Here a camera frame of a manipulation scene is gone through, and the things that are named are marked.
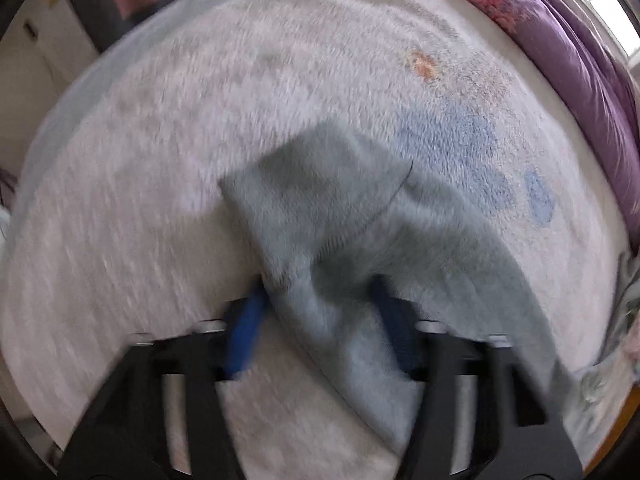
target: white blanket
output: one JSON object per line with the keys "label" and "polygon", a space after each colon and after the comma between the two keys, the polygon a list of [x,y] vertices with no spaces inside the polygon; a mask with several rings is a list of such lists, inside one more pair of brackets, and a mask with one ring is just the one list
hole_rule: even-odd
{"label": "white blanket", "polygon": [[[27,175],[44,178],[21,198],[4,262],[2,351],[57,443],[128,334],[183,333],[246,292],[259,267],[216,183],[325,119],[463,189],[521,265],[564,364],[593,362],[625,228],[574,118],[513,41],[464,0],[235,0],[138,53],[46,170],[28,158]],[[599,411],[567,421],[584,462],[630,388],[621,370]],[[249,478],[389,478],[396,466],[273,320],[225,399]]]}

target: purple bedding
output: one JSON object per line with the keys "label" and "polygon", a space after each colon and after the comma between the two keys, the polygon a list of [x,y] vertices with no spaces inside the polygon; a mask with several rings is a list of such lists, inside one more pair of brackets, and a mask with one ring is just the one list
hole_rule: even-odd
{"label": "purple bedding", "polygon": [[626,70],[561,0],[468,1],[513,38],[574,115],[609,179],[635,251],[640,242],[640,149]]}

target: blue spot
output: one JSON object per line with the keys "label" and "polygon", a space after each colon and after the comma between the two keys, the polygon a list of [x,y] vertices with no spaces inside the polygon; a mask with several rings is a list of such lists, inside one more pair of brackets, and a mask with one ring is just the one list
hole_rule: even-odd
{"label": "blue spot", "polygon": [[524,173],[524,184],[531,217],[541,227],[548,226],[554,216],[556,201],[547,189],[545,181],[536,170],[527,170]]}
{"label": "blue spot", "polygon": [[441,98],[429,108],[401,109],[396,139],[400,155],[459,188],[485,214],[513,206],[506,176],[489,166],[497,145],[494,126],[467,106]]}

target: bed sheet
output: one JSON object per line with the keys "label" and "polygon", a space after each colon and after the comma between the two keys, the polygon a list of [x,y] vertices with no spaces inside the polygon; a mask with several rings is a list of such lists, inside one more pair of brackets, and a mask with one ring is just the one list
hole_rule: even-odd
{"label": "bed sheet", "polygon": [[[183,333],[246,292],[259,263],[216,183],[325,119],[459,187],[522,267],[564,366],[593,362],[622,216],[574,118],[495,23],[465,0],[214,1],[177,2],[116,45],[27,158],[2,351],[57,443],[128,334]],[[388,477],[396,456],[303,359],[270,320],[225,387],[248,475]],[[583,462],[631,386],[617,370],[612,395],[566,412]]]}

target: gray cloth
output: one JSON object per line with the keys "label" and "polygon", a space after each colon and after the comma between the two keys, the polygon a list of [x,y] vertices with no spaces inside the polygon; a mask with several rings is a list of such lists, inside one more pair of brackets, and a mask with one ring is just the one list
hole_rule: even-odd
{"label": "gray cloth", "polygon": [[408,441],[419,390],[366,299],[373,274],[457,335],[507,334],[548,391],[556,348],[535,296],[486,219],[436,176],[321,124],[220,184],[281,322],[394,450]]}

